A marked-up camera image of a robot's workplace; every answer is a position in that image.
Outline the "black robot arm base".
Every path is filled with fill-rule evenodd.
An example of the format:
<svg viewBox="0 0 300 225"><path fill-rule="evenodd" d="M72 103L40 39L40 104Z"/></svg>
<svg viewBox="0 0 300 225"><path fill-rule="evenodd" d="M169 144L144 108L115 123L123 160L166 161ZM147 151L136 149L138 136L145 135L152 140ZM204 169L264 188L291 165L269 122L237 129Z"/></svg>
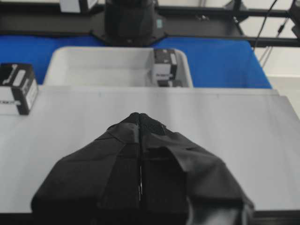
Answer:
<svg viewBox="0 0 300 225"><path fill-rule="evenodd" d="M167 36L155 6L154 0L106 0L92 18L91 34L110 46L150 46Z"/></svg>

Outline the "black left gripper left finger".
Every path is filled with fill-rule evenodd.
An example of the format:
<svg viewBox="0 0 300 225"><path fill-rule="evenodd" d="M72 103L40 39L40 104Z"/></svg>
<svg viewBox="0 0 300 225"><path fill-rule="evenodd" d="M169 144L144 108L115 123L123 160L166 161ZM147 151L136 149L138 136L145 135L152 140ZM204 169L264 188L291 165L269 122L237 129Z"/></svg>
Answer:
<svg viewBox="0 0 300 225"><path fill-rule="evenodd" d="M37 225L132 223L140 210L139 113L60 159L31 202Z"/></svg>

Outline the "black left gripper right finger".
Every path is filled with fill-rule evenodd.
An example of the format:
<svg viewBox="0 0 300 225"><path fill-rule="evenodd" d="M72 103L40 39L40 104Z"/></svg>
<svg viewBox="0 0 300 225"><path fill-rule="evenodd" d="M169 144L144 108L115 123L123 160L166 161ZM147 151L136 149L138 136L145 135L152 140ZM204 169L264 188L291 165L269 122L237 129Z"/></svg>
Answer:
<svg viewBox="0 0 300 225"><path fill-rule="evenodd" d="M248 225L254 205L226 163L142 113L142 191L147 225Z"/></svg>

